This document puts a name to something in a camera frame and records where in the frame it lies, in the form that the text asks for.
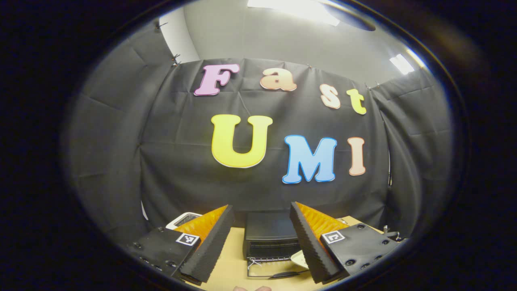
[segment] wooden table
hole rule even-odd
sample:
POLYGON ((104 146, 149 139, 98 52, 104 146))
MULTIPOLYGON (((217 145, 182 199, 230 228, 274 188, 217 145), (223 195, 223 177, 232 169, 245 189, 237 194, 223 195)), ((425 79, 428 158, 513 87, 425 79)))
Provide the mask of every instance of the wooden table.
MULTIPOLYGON (((348 225, 361 223, 351 216, 346 216, 342 219, 348 225)), ((235 286, 243 287, 248 291, 255 291, 261 286, 268 286, 272 291, 309 291, 323 287, 322 283, 314 283, 310 272, 303 272, 298 276, 274 280, 247 277, 248 265, 247 261, 242 257, 243 242, 244 228, 232 227, 208 282, 202 283, 201 286, 192 285, 207 291, 232 291, 235 286)))

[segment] screw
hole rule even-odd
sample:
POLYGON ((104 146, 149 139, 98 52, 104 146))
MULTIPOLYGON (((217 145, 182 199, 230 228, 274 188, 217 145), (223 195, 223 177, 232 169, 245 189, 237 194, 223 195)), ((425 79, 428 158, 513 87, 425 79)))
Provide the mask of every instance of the screw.
POLYGON ((176 263, 172 260, 166 260, 165 264, 171 268, 176 268, 176 263))

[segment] fluorescent light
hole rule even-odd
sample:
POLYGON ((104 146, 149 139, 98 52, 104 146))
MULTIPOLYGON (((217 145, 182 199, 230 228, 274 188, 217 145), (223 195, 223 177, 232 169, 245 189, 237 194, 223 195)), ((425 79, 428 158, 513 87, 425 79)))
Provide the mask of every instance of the fluorescent light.
POLYGON ((394 64, 395 67, 397 67, 397 69, 399 69, 399 71, 403 75, 406 75, 407 73, 414 71, 413 67, 411 67, 411 65, 407 62, 407 60, 401 54, 398 54, 395 57, 392 57, 391 59, 389 59, 389 61, 392 64, 394 64))
POLYGON ((248 7, 271 8, 336 26, 339 20, 332 16, 321 3, 314 0, 248 0, 248 7))
POLYGON ((412 50, 407 49, 406 52, 418 63, 421 68, 425 67, 425 64, 422 62, 422 60, 412 50))

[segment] black box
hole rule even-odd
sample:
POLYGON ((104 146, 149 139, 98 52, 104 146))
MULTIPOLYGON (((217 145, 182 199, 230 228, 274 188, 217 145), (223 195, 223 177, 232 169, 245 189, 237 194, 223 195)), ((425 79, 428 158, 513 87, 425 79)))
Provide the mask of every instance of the black box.
POLYGON ((287 260, 300 250, 288 212, 248 213, 242 245, 244 259, 287 260))

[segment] letter m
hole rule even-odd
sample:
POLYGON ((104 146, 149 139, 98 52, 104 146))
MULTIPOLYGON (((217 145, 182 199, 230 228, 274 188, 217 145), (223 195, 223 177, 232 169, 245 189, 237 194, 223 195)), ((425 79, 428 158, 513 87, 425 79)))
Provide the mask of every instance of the letter m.
POLYGON ((301 182, 301 176, 298 173, 300 167, 305 180, 312 180, 317 168, 320 170, 316 174, 317 182, 329 182, 334 180, 334 148, 338 142, 333 138, 322 138, 314 154, 309 148, 309 144, 305 137, 300 135, 289 135, 285 137, 285 143, 289 145, 289 165, 287 175, 282 178, 282 182, 286 184, 294 184, 301 182))

